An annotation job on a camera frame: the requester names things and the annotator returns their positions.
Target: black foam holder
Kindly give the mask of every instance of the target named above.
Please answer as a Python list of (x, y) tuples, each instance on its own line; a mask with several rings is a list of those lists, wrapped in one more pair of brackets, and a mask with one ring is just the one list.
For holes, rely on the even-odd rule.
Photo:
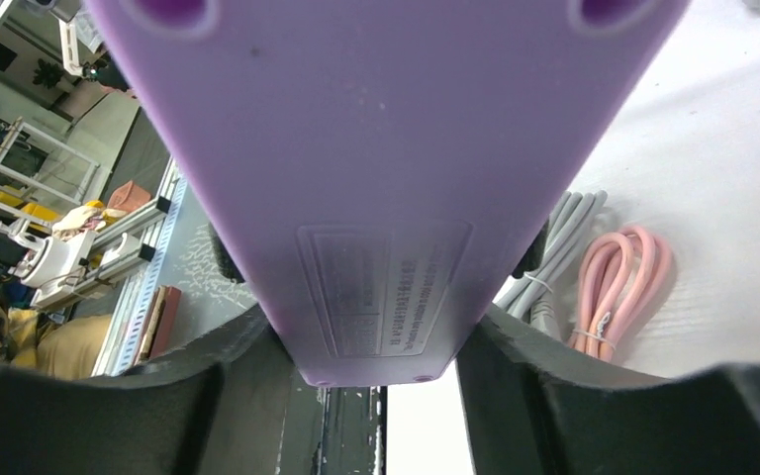
[[(663, 381), (496, 307), (457, 366), (479, 475), (760, 474), (760, 366)], [(394, 410), (308, 387), (255, 307), (119, 377), (0, 365), (0, 475), (385, 473)]]

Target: purple plastic object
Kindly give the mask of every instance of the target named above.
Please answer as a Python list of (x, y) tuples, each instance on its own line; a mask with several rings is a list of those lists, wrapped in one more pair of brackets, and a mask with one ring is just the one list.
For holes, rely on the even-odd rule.
[(441, 375), (688, 2), (85, 3), (307, 382), (378, 386)]

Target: metal profile frame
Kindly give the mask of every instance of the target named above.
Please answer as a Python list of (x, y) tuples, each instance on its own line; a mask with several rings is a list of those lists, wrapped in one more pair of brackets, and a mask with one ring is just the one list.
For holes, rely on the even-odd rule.
[[(97, 172), (100, 169), (100, 163), (98, 163), (97, 161), (93, 160), (92, 158), (89, 158), (88, 155), (86, 155), (85, 153), (77, 150), (73, 146), (70, 146), (70, 145), (68, 145), (67, 143), (65, 143), (65, 142), (63, 142), (61, 140), (58, 140), (57, 138), (55, 138), (51, 134), (49, 134), (49, 133), (41, 130), (40, 128), (28, 124), (24, 120), (19, 120), (17, 122), (19, 123), (18, 128), (17, 128), (19, 134), (21, 132), (28, 131), (28, 132), (31, 133), (31, 137), (33, 137), (33, 138), (41, 138), (41, 139), (45, 140), (48, 143), (52, 143), (57, 148), (67, 151), (68, 153), (70, 153), (70, 154), (72, 154), (72, 155), (80, 158), (81, 160), (85, 161), (88, 164), (88, 169), (83, 174), (83, 178), (80, 180), (80, 184), (77, 185), (77, 189), (74, 192), (74, 196), (70, 196), (69, 197), (68, 195), (65, 195), (64, 193), (60, 193), (60, 192), (58, 192), (56, 190), (53, 190), (49, 186), (46, 186), (46, 185), (44, 185), (42, 183), (39, 183), (38, 185), (33, 185), (32, 184), (31, 186), (35, 186), (35, 187), (38, 187), (40, 189), (43, 189), (43, 190), (45, 190), (45, 191), (47, 191), (49, 193), (52, 193), (54, 196), (57, 196), (57, 197), (59, 197), (61, 199), (64, 199), (64, 200), (69, 200), (69, 201), (72, 201), (72, 202), (74, 202), (76, 200), (75, 202), (77, 204), (79, 204), (80, 202), (82, 202), (83, 199), (85, 198), (86, 193), (88, 192), (89, 184), (91, 183), (92, 178), (94, 178), (97, 175)], [(0, 172), (7, 174), (2, 168), (6, 168), (6, 167), (1, 166), (1, 162), (0, 162)]]
[(110, 248), (121, 237), (121, 233), (135, 235), (143, 231), (141, 247), (125, 256), (115, 259), (112, 263), (93, 269), (80, 277), (73, 285), (71, 294), (62, 299), (45, 305), (45, 310), (54, 310), (76, 304), (101, 289), (120, 282), (134, 271), (149, 263), (155, 255), (157, 242), (153, 228), (163, 223), (170, 202), (163, 196), (158, 196), (132, 214), (124, 217), (108, 229), (100, 233), (92, 244), (90, 255), (98, 255)]
[[(149, 224), (147, 218), (140, 220), (145, 226), (142, 244), (154, 249), (155, 254), (146, 268), (141, 266), (124, 282), (112, 313), (112, 322), (95, 363), (93, 375), (118, 374), (129, 368), (135, 361), (135, 356), (130, 354), (131, 351), (126, 352), (126, 350), (137, 347), (141, 340), (143, 321), (149, 311), (152, 294), (158, 286), (158, 272), (161, 269), (161, 262), (169, 244), (185, 189), (186, 182), (171, 158), (161, 178), (156, 199), (156, 208), (166, 206), (168, 198), (170, 199), (167, 216), (153, 224)], [(108, 243), (101, 241), (101, 245), (108, 245)]]

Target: metal strip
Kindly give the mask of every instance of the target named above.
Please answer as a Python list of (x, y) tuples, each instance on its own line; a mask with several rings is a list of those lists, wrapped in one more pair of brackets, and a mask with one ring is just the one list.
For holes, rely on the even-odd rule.
[(55, 190), (40, 181), (37, 181), (27, 175), (23, 175), (22, 173), (19, 173), (18, 171), (8, 168), (4, 165), (0, 165), (0, 173), (2, 175), (9, 176), (10, 178), (13, 178), (14, 180), (18, 182), (24, 183), (32, 188), (45, 191), (46, 193), (50, 193), (51, 195), (59, 198), (60, 200), (67, 201), (74, 205), (80, 204), (80, 201), (74, 198), (73, 196), (68, 196), (65, 193), (62, 193), (61, 191)]
[[(182, 178), (179, 175), (176, 164), (171, 158), (167, 164), (167, 168), (164, 170), (164, 175), (161, 177), (161, 182), (158, 185), (158, 196), (168, 198), (171, 197), (171, 195), (175, 195), (175, 188), (181, 180)], [(176, 200), (173, 198), (172, 204), (176, 204), (176, 207), (178, 208), (178, 203), (180, 201), (181, 199)], [(164, 218), (165, 221), (168, 219), (170, 219), (169, 215)], [(176, 218), (174, 217), (173, 221), (170, 223), (171, 226), (175, 226), (175, 219)], [(147, 227), (142, 235), (142, 244), (156, 248), (159, 232), (162, 227), (163, 223)], [(143, 286), (143, 275), (144, 270), (131, 275), (122, 286), (121, 295), (118, 297), (118, 303), (115, 306), (115, 311), (112, 313), (112, 323), (106, 333), (106, 338), (103, 341), (103, 345), (101, 346), (100, 353), (98, 354), (95, 363), (94, 371), (92, 372), (93, 376), (112, 374), (112, 368), (118, 358), (118, 353), (120, 352), (123, 331), (130, 327), (130, 322), (134, 316), (136, 306), (134, 296), (138, 294)]]
[(179, 217), (179, 210), (181, 209), (182, 198), (185, 196), (185, 190), (187, 190), (187, 181), (184, 178), (180, 178), (176, 183), (176, 189), (173, 193), (170, 212), (161, 225), (161, 233), (155, 246), (155, 256), (147, 265), (147, 269), (143, 274), (143, 284), (136, 298), (135, 314), (129, 321), (122, 347), (112, 367), (111, 374), (113, 376), (126, 371), (136, 361), (136, 353), (139, 347), (141, 347), (143, 327), (146, 323), (146, 315), (149, 312), (149, 304), (152, 301), (152, 294), (158, 287), (158, 275), (164, 263), (164, 255), (167, 251), (167, 246), (170, 244), (170, 237), (173, 235), (173, 228), (176, 226), (176, 220)]
[(108, 287), (132, 275), (134, 271), (140, 271), (141, 267), (149, 262), (149, 257), (144, 257), (145, 246), (146, 244), (142, 244), (142, 248), (138, 251), (89, 272), (72, 287), (71, 295), (43, 305), (43, 308), (53, 310), (76, 304), (95, 293), (98, 288)]
[(36, 216), (29, 215), (29, 214), (25, 213), (24, 211), (20, 211), (20, 210), (17, 210), (15, 208), (11, 208), (11, 207), (9, 207), (9, 206), (5, 205), (4, 203), (1, 203), (1, 202), (0, 202), (0, 210), (3, 211), (3, 212), (5, 212), (5, 213), (11, 214), (11, 215), (13, 215), (13, 216), (15, 216), (17, 218), (21, 218), (23, 220), (28, 220), (31, 223), (34, 223), (34, 224), (39, 225), (39, 226), (42, 226), (43, 228), (48, 228), (48, 229), (50, 228), (50, 223), (49, 222), (41, 220), (41, 219), (37, 218)]
[(135, 212), (124, 216), (120, 221), (103, 230), (103, 233), (94, 239), (92, 252), (105, 250), (106, 247), (118, 240), (121, 233), (134, 234), (160, 221), (165, 214), (158, 208), (158, 200), (159, 198), (153, 198), (149, 203), (138, 208)]

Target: coiled pink cable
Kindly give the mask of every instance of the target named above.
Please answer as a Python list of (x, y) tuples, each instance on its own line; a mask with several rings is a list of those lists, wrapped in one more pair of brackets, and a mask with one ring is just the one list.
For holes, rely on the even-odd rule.
[[(622, 295), (638, 254), (636, 276)], [(594, 240), (581, 263), (578, 323), (570, 346), (610, 361), (621, 336), (662, 287), (672, 258), (663, 238), (639, 226)]]

